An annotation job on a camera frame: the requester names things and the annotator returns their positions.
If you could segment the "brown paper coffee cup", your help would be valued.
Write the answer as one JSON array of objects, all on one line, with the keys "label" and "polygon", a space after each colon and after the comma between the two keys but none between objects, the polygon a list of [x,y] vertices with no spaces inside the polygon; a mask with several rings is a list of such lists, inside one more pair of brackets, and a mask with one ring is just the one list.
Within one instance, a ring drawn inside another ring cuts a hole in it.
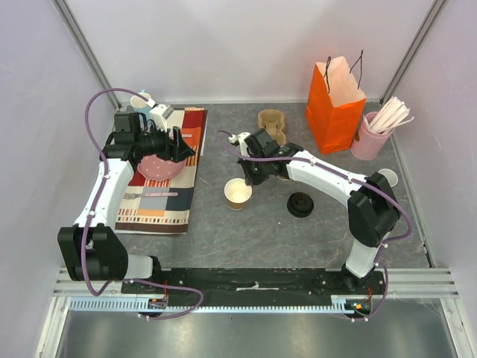
[{"label": "brown paper coffee cup", "polygon": [[242,210],[252,193],[252,186],[247,185],[242,178],[233,178],[224,186],[224,196],[231,210]]}]

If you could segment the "brown cardboard cup carrier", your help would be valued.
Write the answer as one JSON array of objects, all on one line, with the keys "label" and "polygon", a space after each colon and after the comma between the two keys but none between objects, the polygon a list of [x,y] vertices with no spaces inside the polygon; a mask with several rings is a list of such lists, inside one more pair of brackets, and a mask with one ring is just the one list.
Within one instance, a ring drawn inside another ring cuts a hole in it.
[{"label": "brown cardboard cup carrier", "polygon": [[280,110],[261,110],[258,113],[258,126],[265,129],[272,137],[284,136],[286,127],[285,114]]}]

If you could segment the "orange paper bag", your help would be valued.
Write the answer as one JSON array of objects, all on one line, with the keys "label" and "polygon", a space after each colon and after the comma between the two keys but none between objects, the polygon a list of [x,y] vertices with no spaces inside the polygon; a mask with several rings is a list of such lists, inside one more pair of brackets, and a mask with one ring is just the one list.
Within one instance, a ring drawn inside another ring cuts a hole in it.
[{"label": "orange paper bag", "polygon": [[322,154],[350,149],[367,96],[361,88],[362,55],[353,65],[343,56],[316,62],[305,117]]}]

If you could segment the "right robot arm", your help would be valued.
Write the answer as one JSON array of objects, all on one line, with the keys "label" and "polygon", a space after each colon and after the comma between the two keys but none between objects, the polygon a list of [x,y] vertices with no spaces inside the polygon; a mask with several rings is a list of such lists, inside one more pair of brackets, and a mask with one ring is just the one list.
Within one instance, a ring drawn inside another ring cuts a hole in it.
[{"label": "right robot arm", "polygon": [[368,285],[376,267],[379,247],[400,219],[396,197],[385,176],[348,172],[318,159],[303,147],[280,145],[261,129],[232,135],[230,144],[239,147],[241,165],[248,185],[258,186],[270,176],[307,184],[334,198],[347,208],[348,225],[354,240],[342,266],[341,284],[349,293]]}]

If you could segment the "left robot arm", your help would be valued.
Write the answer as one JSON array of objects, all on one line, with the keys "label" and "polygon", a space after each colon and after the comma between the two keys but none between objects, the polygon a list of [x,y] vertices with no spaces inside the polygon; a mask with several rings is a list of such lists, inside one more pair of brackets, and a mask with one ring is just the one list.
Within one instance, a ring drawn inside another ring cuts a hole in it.
[{"label": "left robot arm", "polygon": [[136,279],[147,293],[161,290],[158,259],[129,254],[115,233],[116,216],[127,185],[147,156],[179,163],[195,154],[181,129],[168,123],[173,108],[158,106],[149,116],[126,112],[114,116],[115,130],[100,148],[98,176],[85,208],[57,241],[74,281]]}]

